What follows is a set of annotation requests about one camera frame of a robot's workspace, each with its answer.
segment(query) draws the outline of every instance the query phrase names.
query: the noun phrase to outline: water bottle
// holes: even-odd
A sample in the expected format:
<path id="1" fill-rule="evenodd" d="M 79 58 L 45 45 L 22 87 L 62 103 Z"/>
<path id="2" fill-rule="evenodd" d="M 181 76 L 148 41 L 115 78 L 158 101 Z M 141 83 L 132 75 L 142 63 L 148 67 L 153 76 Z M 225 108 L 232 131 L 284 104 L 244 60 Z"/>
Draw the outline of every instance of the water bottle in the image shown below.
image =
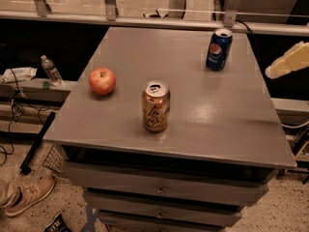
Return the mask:
<path id="1" fill-rule="evenodd" d="M 41 57 L 41 60 L 42 60 L 42 68 L 47 73 L 50 82 L 55 86 L 62 85 L 64 81 L 61 75 L 59 74 L 57 68 L 55 67 L 54 63 L 52 62 L 52 60 L 47 58 L 46 55 L 43 55 Z"/>

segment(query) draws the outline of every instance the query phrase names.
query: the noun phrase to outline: white cable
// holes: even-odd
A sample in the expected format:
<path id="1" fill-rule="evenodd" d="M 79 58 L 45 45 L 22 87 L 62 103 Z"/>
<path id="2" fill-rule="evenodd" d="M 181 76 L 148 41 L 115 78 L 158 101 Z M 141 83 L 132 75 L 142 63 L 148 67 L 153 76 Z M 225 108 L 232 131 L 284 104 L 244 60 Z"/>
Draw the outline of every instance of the white cable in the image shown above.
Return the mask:
<path id="1" fill-rule="evenodd" d="M 302 128 L 302 127 L 305 127 L 305 126 L 307 126 L 307 125 L 309 125 L 309 120 L 308 120 L 307 122 L 305 122 L 305 123 L 299 125 L 299 126 L 288 126 L 288 125 L 285 125 L 285 124 L 281 124 L 282 127 L 284 127 L 284 128 L 289 128 L 289 129 Z"/>

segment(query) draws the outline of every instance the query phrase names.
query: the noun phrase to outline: apple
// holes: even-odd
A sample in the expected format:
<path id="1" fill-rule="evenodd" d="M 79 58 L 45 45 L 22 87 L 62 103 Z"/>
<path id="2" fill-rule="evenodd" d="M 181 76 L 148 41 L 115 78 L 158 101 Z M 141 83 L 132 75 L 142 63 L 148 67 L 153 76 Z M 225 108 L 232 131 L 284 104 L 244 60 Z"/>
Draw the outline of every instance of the apple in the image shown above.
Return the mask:
<path id="1" fill-rule="evenodd" d="M 116 75 L 105 67 L 95 68 L 89 75 L 89 85 L 96 94 L 110 94 L 116 85 Z"/>

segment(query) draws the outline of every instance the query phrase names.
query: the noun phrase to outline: person's foot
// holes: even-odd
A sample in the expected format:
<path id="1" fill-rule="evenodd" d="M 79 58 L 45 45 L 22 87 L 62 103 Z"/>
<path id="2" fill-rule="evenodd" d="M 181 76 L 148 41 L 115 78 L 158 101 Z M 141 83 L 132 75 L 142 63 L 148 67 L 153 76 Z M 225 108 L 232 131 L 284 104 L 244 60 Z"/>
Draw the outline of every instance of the person's foot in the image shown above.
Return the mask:
<path id="1" fill-rule="evenodd" d="M 54 186 L 55 179 L 51 175 L 45 176 L 37 182 L 19 186 L 22 198 L 19 203 L 6 208 L 5 214 L 8 217 L 15 217 L 23 213 L 32 205 L 46 198 Z"/>

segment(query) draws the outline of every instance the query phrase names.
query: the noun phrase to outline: wire basket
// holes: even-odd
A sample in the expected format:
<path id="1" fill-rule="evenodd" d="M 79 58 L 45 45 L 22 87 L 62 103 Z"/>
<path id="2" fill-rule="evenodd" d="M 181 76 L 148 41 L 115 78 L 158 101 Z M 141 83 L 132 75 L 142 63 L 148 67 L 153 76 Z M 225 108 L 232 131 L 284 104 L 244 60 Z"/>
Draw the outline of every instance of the wire basket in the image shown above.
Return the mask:
<path id="1" fill-rule="evenodd" d="M 53 145 L 42 163 L 42 166 L 51 169 L 57 176 L 61 178 L 68 178 L 61 168 L 61 163 L 64 158 L 61 156 L 60 152 L 57 150 L 56 146 Z"/>

